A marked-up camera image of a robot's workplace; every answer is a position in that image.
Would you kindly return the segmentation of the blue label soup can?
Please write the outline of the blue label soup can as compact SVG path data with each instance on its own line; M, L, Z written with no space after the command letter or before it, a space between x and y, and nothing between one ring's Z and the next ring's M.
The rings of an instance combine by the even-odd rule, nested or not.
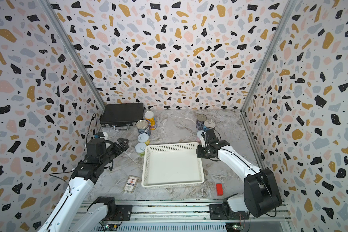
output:
M208 119L204 122L203 130L207 131L210 129L215 129L216 122L213 119Z

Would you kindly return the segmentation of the dark navy tall can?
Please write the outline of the dark navy tall can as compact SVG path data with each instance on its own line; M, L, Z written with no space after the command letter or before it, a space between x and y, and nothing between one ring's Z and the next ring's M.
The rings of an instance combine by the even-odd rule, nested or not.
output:
M206 120L207 120L206 115L204 115L204 114L197 115L197 117L196 117L196 129L199 131L203 130L204 123L206 122Z

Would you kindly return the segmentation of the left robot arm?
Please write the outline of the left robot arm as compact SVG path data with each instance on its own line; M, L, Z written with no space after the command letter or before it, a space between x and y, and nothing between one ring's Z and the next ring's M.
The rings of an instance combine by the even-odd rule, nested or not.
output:
M103 137L86 144L87 153L72 171L67 189L61 200L45 221L40 232L90 232L103 220L123 220L113 197L98 197L86 214L75 224L72 221L90 190L106 168L113 169L113 160L129 148L128 139L112 142Z

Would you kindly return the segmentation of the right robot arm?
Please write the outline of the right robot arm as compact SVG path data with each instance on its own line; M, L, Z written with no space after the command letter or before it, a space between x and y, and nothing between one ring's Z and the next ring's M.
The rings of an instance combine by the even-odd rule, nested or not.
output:
M270 169L262 169L236 152L225 140L204 132L196 155L201 159L217 159L230 167L243 181L244 193L229 197L223 210L229 212L245 211L260 217L282 205L276 178Z

